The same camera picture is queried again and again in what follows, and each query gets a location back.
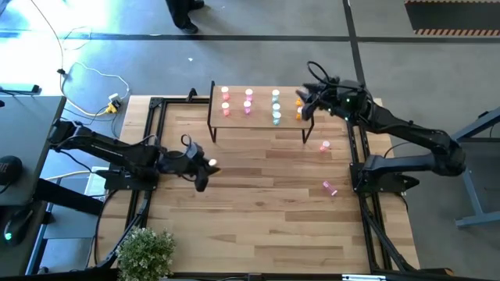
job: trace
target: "person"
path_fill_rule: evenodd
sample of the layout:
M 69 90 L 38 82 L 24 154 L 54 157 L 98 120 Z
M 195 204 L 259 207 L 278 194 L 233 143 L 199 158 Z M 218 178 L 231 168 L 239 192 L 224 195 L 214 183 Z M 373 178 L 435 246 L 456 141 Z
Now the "person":
M 202 0 L 166 0 L 166 4 L 176 27 L 186 34 L 198 32 L 198 27 L 191 22 L 188 12 L 203 8 L 205 3 Z

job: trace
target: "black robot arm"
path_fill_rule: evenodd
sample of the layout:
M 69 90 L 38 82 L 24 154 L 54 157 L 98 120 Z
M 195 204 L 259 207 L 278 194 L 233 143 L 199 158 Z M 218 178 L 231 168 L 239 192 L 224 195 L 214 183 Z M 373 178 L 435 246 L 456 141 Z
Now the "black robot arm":
M 193 180 L 197 191 L 204 191 L 208 177 L 220 169 L 215 160 L 205 158 L 202 147 L 183 135 L 181 142 L 185 152 L 167 151 L 157 144 L 148 144 L 146 137 L 139 143 L 126 144 L 117 139 L 96 133 L 79 122 L 56 121 L 48 141 L 54 151 L 79 149 L 95 157 L 110 162 L 117 169 L 97 171 L 96 173 L 114 182 L 116 189 L 138 189 L 144 183 L 154 183 L 159 174 L 174 174 Z
M 318 77 L 310 68 L 317 66 L 325 78 Z M 465 169 L 465 154 L 459 144 L 443 130 L 427 129 L 413 121 L 394 117 L 386 108 L 377 105 L 365 86 L 352 80 L 329 77 L 315 62 L 308 62 L 317 84 L 304 84 L 304 91 L 297 91 L 304 101 L 302 118 L 309 119 L 316 109 L 327 110 L 331 116 L 339 116 L 371 133 L 389 133 L 430 150 L 428 155 L 400 158 L 384 158 L 371 155 L 360 172 L 367 182 L 379 180 L 388 173 L 433 171 L 440 176 L 458 176 Z M 405 185 L 408 189 L 417 180 Z

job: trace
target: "yellow plug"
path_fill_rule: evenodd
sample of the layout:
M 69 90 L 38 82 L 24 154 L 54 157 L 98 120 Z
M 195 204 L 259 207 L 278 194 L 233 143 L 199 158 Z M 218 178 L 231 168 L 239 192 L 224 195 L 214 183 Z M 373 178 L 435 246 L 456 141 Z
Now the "yellow plug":
M 108 108 L 105 110 L 106 113 L 117 113 L 118 109 L 111 102 L 108 103 Z

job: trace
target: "wooden table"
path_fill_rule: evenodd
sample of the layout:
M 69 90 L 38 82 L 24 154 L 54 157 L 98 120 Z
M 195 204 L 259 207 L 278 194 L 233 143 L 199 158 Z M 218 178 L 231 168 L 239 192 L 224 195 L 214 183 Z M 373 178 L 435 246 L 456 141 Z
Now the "wooden table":
M 142 138 L 149 100 L 130 97 L 122 141 Z M 184 149 L 180 136 L 189 133 L 223 169 L 210 177 L 203 193 L 186 180 L 161 176 L 148 226 L 174 233 L 175 272 L 369 272 L 344 120 L 317 112 L 307 144 L 295 130 L 255 129 L 221 130 L 214 144 L 207 114 L 207 105 L 169 105 L 166 111 L 162 145 Z M 374 154 L 391 146 L 388 135 L 369 133 L 368 139 Z M 325 140 L 331 142 L 330 150 L 321 153 Z M 335 197 L 323 189 L 324 180 L 338 189 Z M 101 258 L 123 232 L 129 201 L 130 192 L 121 190 L 104 211 L 98 235 Z M 387 235 L 418 268 L 401 198 L 380 194 L 380 203 Z M 374 244 L 381 265 L 377 239 Z
M 295 93 L 297 87 L 253 87 L 253 86 L 228 86 L 230 99 L 230 115 L 225 116 L 222 110 L 223 95 L 221 88 L 212 82 L 210 91 L 210 110 L 208 124 L 212 141 L 216 142 L 217 128 L 226 129 L 286 129 L 301 130 L 302 142 L 305 144 L 314 127 L 314 118 L 309 121 L 297 120 L 297 108 L 295 104 L 298 95 Z M 245 114 L 243 103 L 246 101 L 245 91 L 253 90 L 253 100 L 250 114 Z M 273 124 L 272 92 L 280 92 L 278 103 L 280 104 L 280 123 Z

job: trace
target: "green plant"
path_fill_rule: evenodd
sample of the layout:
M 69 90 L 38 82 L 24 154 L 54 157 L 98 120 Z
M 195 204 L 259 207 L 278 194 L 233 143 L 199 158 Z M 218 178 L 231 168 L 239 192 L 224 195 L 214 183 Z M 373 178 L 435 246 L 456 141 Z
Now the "green plant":
M 158 281 L 171 274 L 175 241 L 172 233 L 134 227 L 118 247 L 120 280 Z

